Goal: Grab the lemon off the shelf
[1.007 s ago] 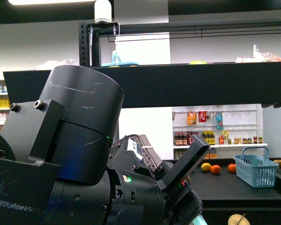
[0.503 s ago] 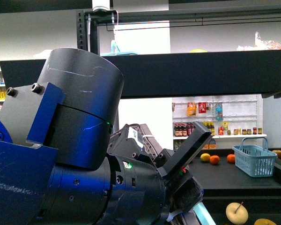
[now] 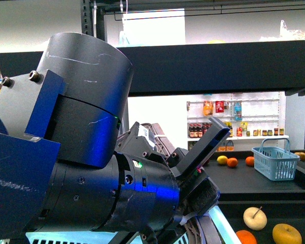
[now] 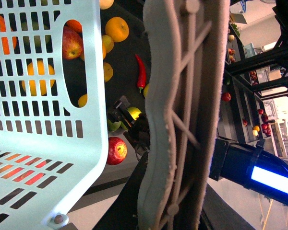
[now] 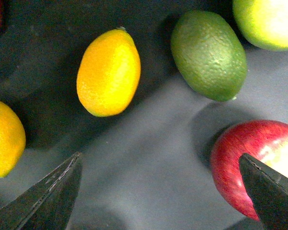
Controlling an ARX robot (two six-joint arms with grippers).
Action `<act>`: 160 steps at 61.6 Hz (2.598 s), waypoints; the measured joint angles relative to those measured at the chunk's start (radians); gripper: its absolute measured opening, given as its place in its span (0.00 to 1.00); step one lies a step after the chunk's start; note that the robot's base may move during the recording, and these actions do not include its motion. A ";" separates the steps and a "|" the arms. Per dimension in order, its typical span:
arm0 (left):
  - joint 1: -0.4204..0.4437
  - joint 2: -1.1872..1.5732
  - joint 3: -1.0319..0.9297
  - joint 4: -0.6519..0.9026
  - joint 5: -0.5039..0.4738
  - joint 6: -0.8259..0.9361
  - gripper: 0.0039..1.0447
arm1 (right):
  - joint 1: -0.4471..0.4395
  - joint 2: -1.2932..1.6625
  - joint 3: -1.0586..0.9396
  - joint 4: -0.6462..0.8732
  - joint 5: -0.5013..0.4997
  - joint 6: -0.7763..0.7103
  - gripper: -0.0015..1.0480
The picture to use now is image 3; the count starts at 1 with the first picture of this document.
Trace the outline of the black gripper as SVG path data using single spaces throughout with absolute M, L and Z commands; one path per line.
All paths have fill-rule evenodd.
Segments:
M 229 137 L 230 129 L 216 117 L 209 120 L 211 127 L 190 150 L 178 147 L 167 159 L 178 183 L 178 206 L 185 215 L 203 215 L 220 197 L 220 190 L 205 172 L 204 165 Z

